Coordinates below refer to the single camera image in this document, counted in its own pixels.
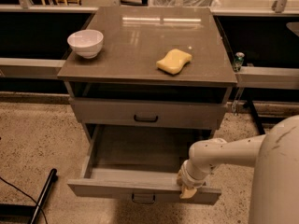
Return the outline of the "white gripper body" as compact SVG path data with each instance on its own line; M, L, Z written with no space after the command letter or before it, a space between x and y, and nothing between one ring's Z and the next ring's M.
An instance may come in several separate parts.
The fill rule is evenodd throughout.
M179 172L181 182L190 188L201 188L206 180L207 173L196 167L190 160L182 163Z

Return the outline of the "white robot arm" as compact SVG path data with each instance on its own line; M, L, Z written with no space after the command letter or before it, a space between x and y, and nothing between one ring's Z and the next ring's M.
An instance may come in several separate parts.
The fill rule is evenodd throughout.
M299 116L284 119L267 134L193 143L178 171L180 197L192 198L222 164L254 169L249 224L299 224Z

